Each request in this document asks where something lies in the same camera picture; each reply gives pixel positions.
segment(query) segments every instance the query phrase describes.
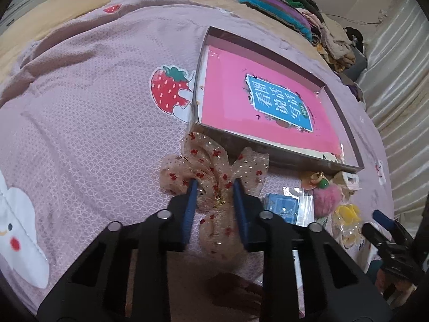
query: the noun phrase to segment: metal screw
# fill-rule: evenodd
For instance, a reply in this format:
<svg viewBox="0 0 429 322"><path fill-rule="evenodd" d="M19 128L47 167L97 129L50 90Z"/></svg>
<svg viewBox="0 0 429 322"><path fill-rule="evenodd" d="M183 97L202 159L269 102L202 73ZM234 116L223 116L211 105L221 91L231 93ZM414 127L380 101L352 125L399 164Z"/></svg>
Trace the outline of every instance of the metal screw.
<svg viewBox="0 0 429 322"><path fill-rule="evenodd" d="M119 221L112 221L108 226L107 229L109 231L115 232L120 230L122 227L122 224Z"/></svg>
<svg viewBox="0 0 429 322"><path fill-rule="evenodd" d="M308 228L313 232L321 232L323 230L323 226L321 226L319 223L310 223Z"/></svg>
<svg viewBox="0 0 429 322"><path fill-rule="evenodd" d="M171 217L171 212L169 210L162 210L157 213L159 219L168 219Z"/></svg>
<svg viewBox="0 0 429 322"><path fill-rule="evenodd" d="M272 213L270 211L262 211L261 213L259 213L259 217L265 220L269 220L272 219Z"/></svg>

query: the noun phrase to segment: wire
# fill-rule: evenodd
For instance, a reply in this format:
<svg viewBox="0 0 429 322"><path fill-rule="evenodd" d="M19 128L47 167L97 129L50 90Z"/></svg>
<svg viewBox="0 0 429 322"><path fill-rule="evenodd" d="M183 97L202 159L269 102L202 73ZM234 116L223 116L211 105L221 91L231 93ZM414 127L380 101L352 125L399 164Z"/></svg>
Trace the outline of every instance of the wire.
<svg viewBox="0 0 429 322"><path fill-rule="evenodd" d="M353 20L353 19L348 19L348 18L346 18L346 17L338 16L338 15L336 15L336 14L327 14L327 13L326 13L326 15L327 15L327 16L334 16L334 17L338 17L338 18L346 19L346 20L348 20L348 21L349 21L349 22L351 22L351 23L356 23L356 24L359 24L359 22L360 22L360 23L363 23L363 24L359 24L359 25L367 25L367 24L375 24L375 25L378 25L378 24L380 24L380 23L381 23L380 21L379 21L379 22L377 22L377 23L367 23L367 22L364 22L363 20Z"/></svg>

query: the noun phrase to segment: green strawberry leaf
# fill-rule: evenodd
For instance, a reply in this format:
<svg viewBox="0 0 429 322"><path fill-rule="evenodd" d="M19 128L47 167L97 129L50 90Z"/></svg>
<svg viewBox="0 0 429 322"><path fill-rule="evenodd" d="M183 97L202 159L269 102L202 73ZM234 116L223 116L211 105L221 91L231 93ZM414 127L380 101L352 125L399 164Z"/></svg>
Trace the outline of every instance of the green strawberry leaf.
<svg viewBox="0 0 429 322"><path fill-rule="evenodd" d="M165 71L165 75L167 75L168 77L171 77L174 81L177 81L177 82L187 81L186 73L184 71L177 69L175 66L173 66L171 69L164 66L163 69Z"/></svg>

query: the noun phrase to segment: red strawberry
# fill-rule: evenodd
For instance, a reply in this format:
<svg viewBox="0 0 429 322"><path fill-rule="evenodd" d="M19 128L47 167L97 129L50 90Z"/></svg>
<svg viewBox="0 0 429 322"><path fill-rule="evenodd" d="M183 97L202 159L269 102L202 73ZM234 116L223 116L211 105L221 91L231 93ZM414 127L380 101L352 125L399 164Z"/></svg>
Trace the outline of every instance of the red strawberry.
<svg viewBox="0 0 429 322"><path fill-rule="evenodd" d="M179 90L189 90L186 73L176 67L162 67L154 73L151 79L152 96L159 108L167 114L173 115L173 107L179 105L184 108L189 100L179 96Z"/></svg>
<svg viewBox="0 0 429 322"><path fill-rule="evenodd" d="M105 8L103 11L105 11L107 13L115 13L119 9L119 7L121 7L121 6L122 6L122 4L110 6L108 8Z"/></svg>

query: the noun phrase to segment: curtain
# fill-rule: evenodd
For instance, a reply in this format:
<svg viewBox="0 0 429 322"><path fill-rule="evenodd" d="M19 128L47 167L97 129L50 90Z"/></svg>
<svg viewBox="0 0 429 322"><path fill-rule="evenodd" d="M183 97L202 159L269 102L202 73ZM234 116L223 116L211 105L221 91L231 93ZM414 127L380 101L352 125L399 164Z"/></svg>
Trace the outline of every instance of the curtain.
<svg viewBox="0 0 429 322"><path fill-rule="evenodd" d="M365 51L358 79L386 149L395 215L415 234L429 191L429 21L395 0Z"/></svg>

